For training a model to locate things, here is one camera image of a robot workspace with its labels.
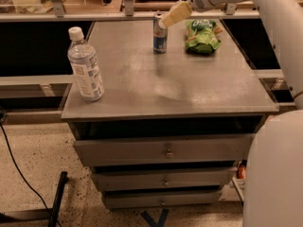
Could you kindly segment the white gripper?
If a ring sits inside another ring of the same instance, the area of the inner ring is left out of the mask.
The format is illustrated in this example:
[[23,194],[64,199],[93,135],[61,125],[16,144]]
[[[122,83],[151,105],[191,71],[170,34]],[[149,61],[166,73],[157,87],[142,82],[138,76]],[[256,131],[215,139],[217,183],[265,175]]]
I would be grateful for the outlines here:
[[185,19],[187,19],[192,9],[197,12],[204,12],[215,9],[217,6],[225,3],[239,3],[246,0],[180,0],[176,2],[171,9],[166,12],[159,21],[161,28],[168,28]]

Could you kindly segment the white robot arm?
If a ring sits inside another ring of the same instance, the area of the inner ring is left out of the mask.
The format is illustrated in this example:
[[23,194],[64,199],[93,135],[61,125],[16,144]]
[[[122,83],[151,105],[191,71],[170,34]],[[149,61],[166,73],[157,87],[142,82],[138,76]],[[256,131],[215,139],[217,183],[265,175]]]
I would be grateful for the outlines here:
[[[222,3],[186,0],[160,20],[172,26]],[[303,8],[296,0],[250,0],[258,10],[292,96],[255,134],[246,165],[242,227],[303,227]]]

